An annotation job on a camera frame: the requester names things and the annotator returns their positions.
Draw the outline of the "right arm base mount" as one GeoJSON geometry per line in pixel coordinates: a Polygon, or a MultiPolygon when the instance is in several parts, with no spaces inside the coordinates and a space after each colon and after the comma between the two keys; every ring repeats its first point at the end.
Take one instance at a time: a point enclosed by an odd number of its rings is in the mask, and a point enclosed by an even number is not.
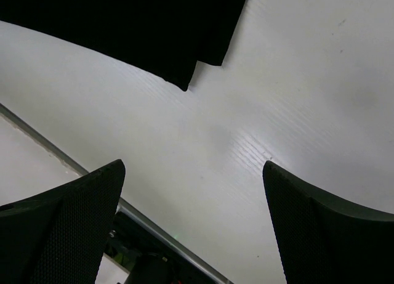
{"type": "Polygon", "coordinates": [[[129,272],[125,283],[230,283],[120,211],[104,253],[129,272]]]}

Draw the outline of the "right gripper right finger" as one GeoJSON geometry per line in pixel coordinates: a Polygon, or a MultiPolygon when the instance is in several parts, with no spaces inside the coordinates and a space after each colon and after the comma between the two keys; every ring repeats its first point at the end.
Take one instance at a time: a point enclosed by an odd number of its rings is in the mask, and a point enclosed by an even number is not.
{"type": "Polygon", "coordinates": [[[331,194],[272,161],[262,177],[287,283],[393,283],[393,214],[331,194]]]}

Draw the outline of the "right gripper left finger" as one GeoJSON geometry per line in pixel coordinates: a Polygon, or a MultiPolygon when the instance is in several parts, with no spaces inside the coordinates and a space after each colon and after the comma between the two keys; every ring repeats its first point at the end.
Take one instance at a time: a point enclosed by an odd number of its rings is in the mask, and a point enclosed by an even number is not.
{"type": "Polygon", "coordinates": [[[94,283],[126,169],[113,161],[1,206],[1,283],[94,283]]]}

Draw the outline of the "black skirt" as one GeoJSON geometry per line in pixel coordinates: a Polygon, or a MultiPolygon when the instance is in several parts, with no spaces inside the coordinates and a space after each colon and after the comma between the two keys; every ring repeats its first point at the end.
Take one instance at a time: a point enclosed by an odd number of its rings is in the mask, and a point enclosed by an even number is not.
{"type": "Polygon", "coordinates": [[[1,20],[95,50],[186,91],[223,63],[246,0],[1,0],[1,20]]]}

